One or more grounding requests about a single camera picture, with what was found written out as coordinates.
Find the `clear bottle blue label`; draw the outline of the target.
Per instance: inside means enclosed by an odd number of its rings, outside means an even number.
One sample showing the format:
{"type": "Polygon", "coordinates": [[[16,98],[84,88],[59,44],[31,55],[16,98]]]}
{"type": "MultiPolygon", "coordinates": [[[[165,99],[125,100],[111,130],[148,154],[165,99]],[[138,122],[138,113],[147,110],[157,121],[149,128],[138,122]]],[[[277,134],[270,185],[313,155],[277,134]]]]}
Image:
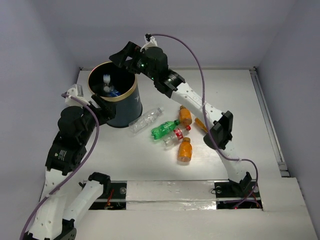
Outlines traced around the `clear bottle blue label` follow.
{"type": "Polygon", "coordinates": [[[112,84],[105,83],[103,86],[103,90],[109,98],[119,97],[121,95],[121,93],[116,90],[116,88],[112,84]]]}

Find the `clear plastic bottle unlabelled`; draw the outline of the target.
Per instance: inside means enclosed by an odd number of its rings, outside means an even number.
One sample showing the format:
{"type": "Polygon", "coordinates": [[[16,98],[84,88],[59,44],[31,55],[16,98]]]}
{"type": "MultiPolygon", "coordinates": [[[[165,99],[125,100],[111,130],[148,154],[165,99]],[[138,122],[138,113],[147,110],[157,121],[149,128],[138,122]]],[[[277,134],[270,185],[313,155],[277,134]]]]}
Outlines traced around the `clear plastic bottle unlabelled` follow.
{"type": "Polygon", "coordinates": [[[111,77],[109,74],[103,75],[103,90],[105,92],[110,92],[113,90],[113,85],[111,84],[111,77]]]}

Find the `clear plastic bottle white cap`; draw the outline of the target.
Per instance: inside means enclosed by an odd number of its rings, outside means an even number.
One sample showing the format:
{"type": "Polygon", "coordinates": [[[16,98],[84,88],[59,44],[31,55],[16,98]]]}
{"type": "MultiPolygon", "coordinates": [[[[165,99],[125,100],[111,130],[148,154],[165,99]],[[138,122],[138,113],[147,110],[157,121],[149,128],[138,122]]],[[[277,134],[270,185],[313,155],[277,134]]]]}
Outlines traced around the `clear plastic bottle white cap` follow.
{"type": "Polygon", "coordinates": [[[160,117],[160,115],[163,114],[163,112],[163,107],[156,107],[143,113],[136,120],[128,124],[128,135],[132,137],[140,133],[148,126],[150,126],[153,122],[155,122],[160,117]]]}

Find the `large orange bottle blue label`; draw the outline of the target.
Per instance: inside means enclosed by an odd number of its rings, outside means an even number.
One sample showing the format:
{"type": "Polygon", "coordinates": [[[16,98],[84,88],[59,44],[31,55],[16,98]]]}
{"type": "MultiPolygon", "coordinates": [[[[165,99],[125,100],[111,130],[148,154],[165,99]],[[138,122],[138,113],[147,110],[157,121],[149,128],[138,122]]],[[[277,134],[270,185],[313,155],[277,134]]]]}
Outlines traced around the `large orange bottle blue label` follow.
{"type": "Polygon", "coordinates": [[[205,133],[208,132],[207,127],[205,126],[205,124],[199,118],[196,117],[194,122],[195,122],[196,126],[198,128],[200,128],[202,131],[204,131],[205,133]]]}

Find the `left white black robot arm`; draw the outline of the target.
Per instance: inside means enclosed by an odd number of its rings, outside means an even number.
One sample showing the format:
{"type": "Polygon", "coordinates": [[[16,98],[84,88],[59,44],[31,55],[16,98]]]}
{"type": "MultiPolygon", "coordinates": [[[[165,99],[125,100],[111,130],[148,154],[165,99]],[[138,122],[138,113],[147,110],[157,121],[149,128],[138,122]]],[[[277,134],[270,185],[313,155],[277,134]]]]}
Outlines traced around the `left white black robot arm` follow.
{"type": "Polygon", "coordinates": [[[68,204],[73,187],[70,180],[89,159],[98,142],[100,126],[116,116],[116,107],[98,94],[92,95],[97,107],[70,91],[62,97],[69,106],[60,113],[58,133],[45,162],[40,201],[21,231],[21,240],[75,239],[77,227],[90,206],[111,191],[110,176],[93,172],[68,204]]]}

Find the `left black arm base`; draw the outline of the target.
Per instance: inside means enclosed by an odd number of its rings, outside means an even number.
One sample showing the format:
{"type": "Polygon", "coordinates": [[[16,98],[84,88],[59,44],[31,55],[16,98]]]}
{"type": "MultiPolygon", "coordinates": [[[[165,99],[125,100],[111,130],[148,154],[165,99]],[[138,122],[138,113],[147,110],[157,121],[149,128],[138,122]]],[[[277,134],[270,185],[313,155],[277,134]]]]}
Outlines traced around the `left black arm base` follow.
{"type": "Polygon", "coordinates": [[[104,193],[90,206],[89,210],[126,210],[126,181],[112,181],[109,193],[104,193]]]}

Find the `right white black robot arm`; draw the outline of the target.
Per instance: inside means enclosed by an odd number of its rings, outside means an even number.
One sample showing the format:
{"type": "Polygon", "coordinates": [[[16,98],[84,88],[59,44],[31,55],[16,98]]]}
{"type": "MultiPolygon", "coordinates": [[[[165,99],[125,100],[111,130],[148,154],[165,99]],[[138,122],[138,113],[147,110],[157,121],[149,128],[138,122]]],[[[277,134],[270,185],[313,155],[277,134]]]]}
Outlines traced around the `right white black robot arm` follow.
{"type": "Polygon", "coordinates": [[[186,107],[195,117],[207,123],[208,132],[203,140],[217,151],[228,176],[231,192],[247,197],[252,191],[252,177],[237,156],[232,143],[233,114],[222,112],[202,98],[185,79],[168,65],[168,57],[158,46],[142,48],[128,42],[109,59],[118,67],[134,74],[143,74],[153,81],[155,88],[173,101],[186,107]]]}

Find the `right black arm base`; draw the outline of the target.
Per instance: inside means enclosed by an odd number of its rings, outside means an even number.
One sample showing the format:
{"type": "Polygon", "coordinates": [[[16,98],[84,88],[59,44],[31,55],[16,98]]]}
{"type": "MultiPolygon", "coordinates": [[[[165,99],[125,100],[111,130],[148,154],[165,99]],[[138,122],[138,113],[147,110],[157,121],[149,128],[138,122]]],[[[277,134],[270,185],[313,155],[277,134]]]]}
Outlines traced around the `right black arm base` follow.
{"type": "Polygon", "coordinates": [[[218,210],[231,210],[244,199],[252,189],[254,192],[235,209],[263,209],[259,186],[255,186],[255,181],[249,184],[249,189],[244,193],[236,193],[232,190],[232,185],[227,181],[218,181],[214,183],[210,193],[216,197],[216,208],[218,210]]]}

